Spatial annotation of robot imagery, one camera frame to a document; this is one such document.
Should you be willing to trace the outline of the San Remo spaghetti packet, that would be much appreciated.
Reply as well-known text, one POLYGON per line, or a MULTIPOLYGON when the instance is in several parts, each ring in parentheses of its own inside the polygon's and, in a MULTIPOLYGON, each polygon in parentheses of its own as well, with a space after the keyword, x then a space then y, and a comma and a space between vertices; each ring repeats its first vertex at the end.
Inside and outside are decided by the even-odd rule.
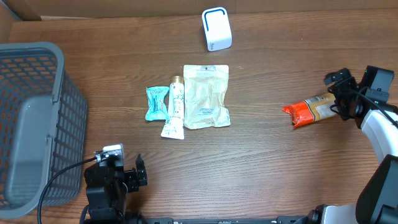
POLYGON ((336 113, 330 109, 334 102, 335 96, 325 93, 284 106, 282 111, 291 115, 294 128, 299 128, 335 116, 336 113))

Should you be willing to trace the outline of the white Pantene tube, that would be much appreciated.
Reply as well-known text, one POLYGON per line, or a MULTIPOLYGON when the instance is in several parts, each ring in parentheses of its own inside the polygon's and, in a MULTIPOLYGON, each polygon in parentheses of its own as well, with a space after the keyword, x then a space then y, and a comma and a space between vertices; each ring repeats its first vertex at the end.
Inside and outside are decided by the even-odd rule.
POLYGON ((163 138, 184 140, 184 79, 181 76, 174 76, 169 86, 169 118, 166 120, 161 136, 163 138))

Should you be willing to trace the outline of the teal snack packet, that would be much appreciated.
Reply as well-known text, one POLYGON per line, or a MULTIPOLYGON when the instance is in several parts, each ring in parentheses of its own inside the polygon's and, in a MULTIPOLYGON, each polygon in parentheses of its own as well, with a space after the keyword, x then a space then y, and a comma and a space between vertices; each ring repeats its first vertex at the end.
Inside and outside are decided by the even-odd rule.
POLYGON ((165 97, 169 93, 168 86, 153 86, 146 88, 148 99, 148 111, 146 121, 166 120, 169 118, 165 97))

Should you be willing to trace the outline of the translucent beige pouch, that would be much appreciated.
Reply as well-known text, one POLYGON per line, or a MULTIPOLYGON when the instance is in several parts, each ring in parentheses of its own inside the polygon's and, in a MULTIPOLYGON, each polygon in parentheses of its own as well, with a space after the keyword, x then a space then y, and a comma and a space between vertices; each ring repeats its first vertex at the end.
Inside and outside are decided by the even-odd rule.
POLYGON ((185 118, 188 129, 231 125, 224 105, 228 89, 228 65, 184 65, 185 118))

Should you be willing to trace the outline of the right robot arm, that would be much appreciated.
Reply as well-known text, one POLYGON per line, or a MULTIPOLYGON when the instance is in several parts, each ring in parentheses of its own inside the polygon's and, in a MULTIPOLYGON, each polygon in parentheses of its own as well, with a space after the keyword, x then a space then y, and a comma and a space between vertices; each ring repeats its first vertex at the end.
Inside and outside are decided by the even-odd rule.
POLYGON ((397 224, 397 107, 388 104, 394 72, 367 66, 360 82, 347 68, 324 78, 342 120, 353 119, 369 139, 379 167, 355 204, 319 205, 299 223, 397 224))

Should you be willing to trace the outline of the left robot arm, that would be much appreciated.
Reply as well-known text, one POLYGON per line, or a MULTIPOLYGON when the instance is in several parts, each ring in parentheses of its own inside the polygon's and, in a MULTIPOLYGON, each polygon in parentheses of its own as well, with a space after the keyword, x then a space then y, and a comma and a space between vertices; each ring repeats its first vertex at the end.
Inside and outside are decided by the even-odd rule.
POLYGON ((143 224, 141 212, 126 210, 127 194, 137 192, 147 185, 144 161, 137 156, 136 166, 124 169, 120 152, 109 154, 101 152, 95 156, 96 163, 85 169, 86 197, 80 223, 131 223, 143 224))

